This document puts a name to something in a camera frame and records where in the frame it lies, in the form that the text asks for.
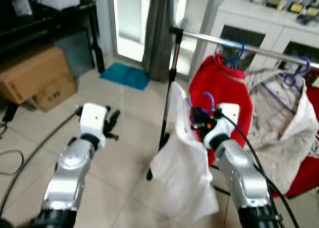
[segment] metal rod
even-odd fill
[[[204,41],[208,41],[208,42],[213,42],[219,45],[223,45],[226,47],[230,47],[230,48],[236,48],[236,49],[242,49],[242,44],[241,43],[237,43],[237,42],[233,42],[230,40],[225,40],[225,39],[221,39],[215,36],[210,36],[210,35],[205,35],[205,34],[200,34],[197,32],[192,32],[192,31],[188,31],[188,30],[183,30],[183,35],[189,36],[189,37],[193,37],[196,39],[200,39],[200,40],[204,40]],[[297,63],[297,64],[301,64],[301,65],[307,65],[307,62],[305,60],[299,59],[297,57],[294,56],[289,56],[289,55],[283,55],[277,52],[273,52],[273,51],[269,51],[269,50],[264,50],[264,49],[260,49],[254,46],[250,46],[250,45],[245,45],[245,51],[249,51],[249,52],[253,52],[256,54],[260,54],[260,55],[265,55],[268,57],[272,57],[272,58],[276,58],[276,59],[281,59],[284,61],[289,61],[289,62],[293,62],[293,63]],[[319,64],[318,63],[310,63],[310,67],[313,69],[316,69],[317,71],[319,71]]]

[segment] gray curtain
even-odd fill
[[[174,0],[151,0],[146,24],[145,48],[142,67],[153,80],[168,80],[173,23]]]

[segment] red sweater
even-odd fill
[[[234,70],[223,64],[222,55],[209,56],[201,64],[189,87],[191,102],[195,107],[210,109],[210,100],[204,92],[213,95],[215,106],[220,103],[238,104],[240,107],[238,126],[247,135],[252,117],[253,106],[244,81],[243,71]],[[245,140],[234,130],[231,138],[242,147]],[[213,151],[208,150],[209,165],[214,161]]]

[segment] cardboard box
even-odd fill
[[[75,94],[76,91],[73,77],[70,74],[53,85],[50,85],[32,99],[37,108],[47,112]]]
[[[41,46],[0,64],[0,94],[20,105],[69,73],[62,50]]]

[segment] red garment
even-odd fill
[[[200,65],[195,77],[189,86],[189,94],[192,105],[210,109],[210,99],[202,94],[209,92],[213,95],[215,106],[220,103],[238,104],[240,107],[238,126],[247,135],[252,117],[253,105],[244,81],[243,71],[234,70],[223,64],[222,55],[209,56]],[[245,139],[234,130],[231,138],[236,140],[242,147]],[[208,150],[208,164],[214,161],[213,150]]]
[[[317,120],[319,121],[319,88],[308,86],[307,96],[314,107]],[[316,186],[319,186],[319,156],[308,156],[300,165],[298,174],[286,196],[295,196]]]

